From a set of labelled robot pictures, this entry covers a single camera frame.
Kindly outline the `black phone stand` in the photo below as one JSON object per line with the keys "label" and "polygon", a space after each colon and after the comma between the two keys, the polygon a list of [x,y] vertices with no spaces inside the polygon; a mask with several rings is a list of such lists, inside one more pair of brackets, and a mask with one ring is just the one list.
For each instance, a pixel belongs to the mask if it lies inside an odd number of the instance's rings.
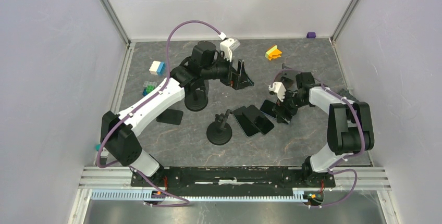
{"label": "black phone stand", "polygon": [[202,111],[208,105],[209,83],[198,79],[186,86],[185,106],[190,111]]}
{"label": "black phone stand", "polygon": [[216,114],[215,120],[208,126],[206,137],[214,145],[225,145],[232,138],[232,128],[228,124],[227,119],[233,111],[228,109],[225,113]]}

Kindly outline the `dark blue edged phone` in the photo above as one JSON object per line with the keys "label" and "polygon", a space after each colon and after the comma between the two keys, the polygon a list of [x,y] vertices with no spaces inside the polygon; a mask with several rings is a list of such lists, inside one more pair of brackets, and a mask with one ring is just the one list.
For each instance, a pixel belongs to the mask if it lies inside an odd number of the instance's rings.
{"label": "dark blue edged phone", "polygon": [[263,104],[260,107],[260,111],[274,119],[277,119],[279,116],[278,105],[270,100],[264,100]]}

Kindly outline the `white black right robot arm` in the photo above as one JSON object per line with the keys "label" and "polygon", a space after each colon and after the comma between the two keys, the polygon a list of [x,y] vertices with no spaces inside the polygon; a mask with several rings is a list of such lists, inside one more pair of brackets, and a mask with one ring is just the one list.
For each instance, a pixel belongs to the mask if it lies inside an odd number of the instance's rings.
{"label": "white black right robot arm", "polygon": [[341,96],[315,81],[310,72],[301,72],[294,79],[280,74],[269,87],[277,96],[272,112],[279,123],[289,124],[303,106],[317,107],[328,115],[326,145],[308,157],[302,165],[301,180],[315,186],[322,173],[331,173],[342,161],[362,155],[374,146],[370,106]]}

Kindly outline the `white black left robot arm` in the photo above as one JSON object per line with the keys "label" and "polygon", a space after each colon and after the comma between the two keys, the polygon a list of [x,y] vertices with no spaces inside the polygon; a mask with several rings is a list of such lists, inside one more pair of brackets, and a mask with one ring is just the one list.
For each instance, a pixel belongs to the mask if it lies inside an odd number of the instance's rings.
{"label": "white black left robot arm", "polygon": [[220,47],[200,41],[186,57],[152,92],[125,110],[115,114],[106,112],[102,117],[101,148],[112,154],[123,166],[144,174],[151,186],[163,182],[161,165],[143,150],[138,135],[171,105],[184,101],[190,111],[201,111],[208,105],[208,82],[219,80],[234,90],[253,86],[244,61],[233,62],[233,52],[240,46],[235,38],[226,38]]}

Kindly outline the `black front phone stand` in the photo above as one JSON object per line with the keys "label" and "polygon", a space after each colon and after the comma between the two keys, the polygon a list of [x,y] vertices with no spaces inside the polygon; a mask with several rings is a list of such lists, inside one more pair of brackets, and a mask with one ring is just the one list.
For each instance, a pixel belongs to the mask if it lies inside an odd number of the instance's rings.
{"label": "black front phone stand", "polygon": [[198,79],[186,86],[185,106],[190,111],[202,111],[208,105],[209,83]]}

